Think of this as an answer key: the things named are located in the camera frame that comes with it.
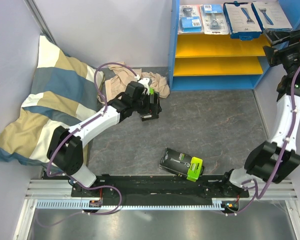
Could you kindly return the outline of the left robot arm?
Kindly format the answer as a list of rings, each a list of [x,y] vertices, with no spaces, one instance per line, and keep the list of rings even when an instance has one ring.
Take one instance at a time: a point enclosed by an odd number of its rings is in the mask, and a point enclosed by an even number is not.
[[[97,177],[84,164],[83,148],[106,129],[121,123],[134,112],[142,120],[156,119],[161,111],[159,94],[150,87],[151,80],[142,78],[130,82],[125,91],[110,100],[100,111],[86,120],[65,128],[57,127],[52,135],[47,158],[66,175],[82,185],[89,197],[100,191]]]

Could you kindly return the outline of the clear blister razor pack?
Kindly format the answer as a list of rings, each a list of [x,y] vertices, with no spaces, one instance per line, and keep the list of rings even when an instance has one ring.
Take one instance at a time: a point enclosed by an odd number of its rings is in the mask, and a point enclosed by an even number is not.
[[[206,35],[228,35],[228,25],[221,4],[200,5],[203,32]]]

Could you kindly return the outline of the white box blue razor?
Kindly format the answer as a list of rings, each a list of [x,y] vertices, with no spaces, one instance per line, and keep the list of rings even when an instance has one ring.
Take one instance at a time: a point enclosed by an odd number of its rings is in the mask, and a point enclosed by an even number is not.
[[[251,2],[225,2],[223,13],[231,39],[251,41],[262,34]]]

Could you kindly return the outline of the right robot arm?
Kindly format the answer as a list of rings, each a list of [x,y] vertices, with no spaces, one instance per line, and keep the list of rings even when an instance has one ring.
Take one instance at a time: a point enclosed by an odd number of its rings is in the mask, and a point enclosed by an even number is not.
[[[247,157],[244,167],[231,170],[219,184],[225,197],[254,179],[278,184],[300,165],[296,138],[300,123],[300,29],[264,30],[269,45],[263,50],[270,67],[282,65],[286,74],[277,85],[277,112],[271,137]]]

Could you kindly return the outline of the blue blister razor pack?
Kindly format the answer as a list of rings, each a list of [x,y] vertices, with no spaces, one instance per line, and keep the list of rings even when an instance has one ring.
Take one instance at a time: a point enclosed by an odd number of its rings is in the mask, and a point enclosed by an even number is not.
[[[179,6],[179,34],[203,33],[201,14],[198,5],[180,5]]]

